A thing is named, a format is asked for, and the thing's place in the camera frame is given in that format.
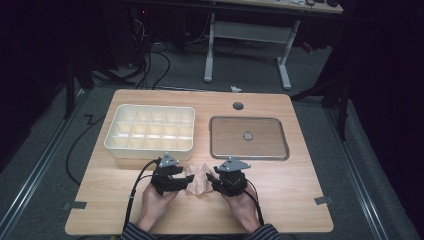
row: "person's right hand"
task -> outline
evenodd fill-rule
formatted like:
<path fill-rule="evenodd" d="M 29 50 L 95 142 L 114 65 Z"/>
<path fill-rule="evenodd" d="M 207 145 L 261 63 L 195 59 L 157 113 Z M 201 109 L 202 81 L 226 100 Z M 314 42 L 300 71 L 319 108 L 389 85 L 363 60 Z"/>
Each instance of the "person's right hand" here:
<path fill-rule="evenodd" d="M 257 200 L 257 195 L 253 188 L 248 184 L 246 191 L 249 192 Z M 242 193 L 236 197 L 221 196 L 227 201 L 234 217 L 241 223 L 248 234 L 256 231 L 261 224 L 256 216 L 256 205 L 253 200 L 246 194 Z"/>

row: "person's wrist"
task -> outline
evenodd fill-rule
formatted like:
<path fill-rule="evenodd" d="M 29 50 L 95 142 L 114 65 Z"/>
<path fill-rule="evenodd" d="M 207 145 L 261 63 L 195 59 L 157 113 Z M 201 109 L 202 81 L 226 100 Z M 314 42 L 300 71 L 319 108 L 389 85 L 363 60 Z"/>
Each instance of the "person's wrist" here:
<path fill-rule="evenodd" d="M 137 222 L 137 227 L 145 232 L 150 232 L 155 223 L 156 221 L 153 218 L 141 216 Z"/>
<path fill-rule="evenodd" d="M 241 222 L 241 225 L 243 226 L 244 230 L 248 234 L 254 233 L 258 228 L 261 227 L 259 220 L 256 219 L 256 218 L 244 219 L 244 220 L 240 220 L 240 222 Z"/>

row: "white plastic tray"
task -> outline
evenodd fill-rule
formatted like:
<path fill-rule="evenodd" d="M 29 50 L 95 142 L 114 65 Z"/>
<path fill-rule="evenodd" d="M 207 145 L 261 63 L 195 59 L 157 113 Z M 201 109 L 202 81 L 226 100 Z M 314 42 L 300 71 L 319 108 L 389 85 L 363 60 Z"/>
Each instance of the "white plastic tray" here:
<path fill-rule="evenodd" d="M 188 160 L 195 111 L 190 107 L 120 105 L 104 145 L 116 158 L 156 159 L 165 152 Z"/>

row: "human hand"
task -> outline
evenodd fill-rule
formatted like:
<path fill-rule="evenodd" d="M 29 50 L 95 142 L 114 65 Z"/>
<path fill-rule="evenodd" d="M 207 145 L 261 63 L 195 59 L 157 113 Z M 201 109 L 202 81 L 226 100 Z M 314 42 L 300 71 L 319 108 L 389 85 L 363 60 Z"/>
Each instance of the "human hand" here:
<path fill-rule="evenodd" d="M 256 192 L 249 184 L 245 190 L 255 197 L 256 200 L 258 199 Z M 241 223 L 248 234 L 252 234 L 256 229 L 261 227 L 256 216 L 255 202 L 246 193 L 235 197 L 228 197 L 224 194 L 221 194 L 221 196 L 227 201 L 234 217 Z"/>
<path fill-rule="evenodd" d="M 137 226 L 150 232 L 155 223 L 163 216 L 169 203 L 178 195 L 178 191 L 161 196 L 155 187 L 149 183 L 143 192 L 141 215 Z"/>

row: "gray carpet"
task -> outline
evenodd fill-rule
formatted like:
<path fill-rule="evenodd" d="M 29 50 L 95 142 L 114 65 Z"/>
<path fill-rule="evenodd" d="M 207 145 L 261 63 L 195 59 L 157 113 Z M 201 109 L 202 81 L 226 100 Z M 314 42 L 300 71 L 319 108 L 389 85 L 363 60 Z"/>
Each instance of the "gray carpet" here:
<path fill-rule="evenodd" d="M 187 88 L 208 91 L 231 91 L 230 86 L 242 92 L 285 93 L 294 95 L 314 85 L 322 66 L 331 52 L 330 48 L 307 54 L 294 48 L 287 62 L 292 90 L 282 89 L 278 69 L 273 58 L 249 57 L 245 53 L 252 48 L 238 47 L 231 54 L 216 54 L 214 80 L 203 82 L 205 50 L 186 48 L 184 51 L 169 47 L 162 52 L 171 61 L 171 67 L 157 88 Z M 156 46 L 153 50 L 164 49 Z M 230 47 L 218 49 L 229 51 Z M 148 85 L 153 85 L 166 70 L 167 62 L 159 54 L 151 54 L 152 69 Z M 74 200 L 78 187 L 66 173 L 66 157 L 75 140 L 90 125 L 86 114 L 93 115 L 93 121 L 102 117 L 109 106 L 112 95 L 122 86 L 96 81 L 93 91 L 80 104 L 80 109 L 58 144 L 51 164 L 28 205 L 10 232 L 9 239 L 77 239 L 65 233 L 69 211 L 63 205 Z M 49 140 L 62 123 L 65 94 L 61 91 L 49 109 L 34 124 L 32 132 L 9 166 L 0 175 L 1 207 L 0 216 L 5 216 L 18 195 L 32 169 L 36 166 Z M 363 212 L 361 202 L 350 178 L 334 125 L 328 119 L 328 111 L 321 108 L 319 98 L 307 98 L 294 102 L 302 132 L 311 154 L 324 195 L 331 196 L 334 203 L 329 205 L 334 230 L 323 234 L 283 235 L 283 239 L 375 239 L 373 231 Z M 80 180 L 84 174 L 91 151 L 97 139 L 102 122 L 93 126 L 75 145 L 70 155 L 70 171 Z M 403 212 L 396 194 L 390 187 L 378 160 L 369 146 L 368 139 L 357 119 L 352 104 L 346 125 L 347 142 L 344 143 L 353 156 L 364 184 L 370 192 L 375 207 L 384 224 L 388 239 L 419 239 L 414 227 Z M 110 239 L 110 236 L 89 239 Z"/>

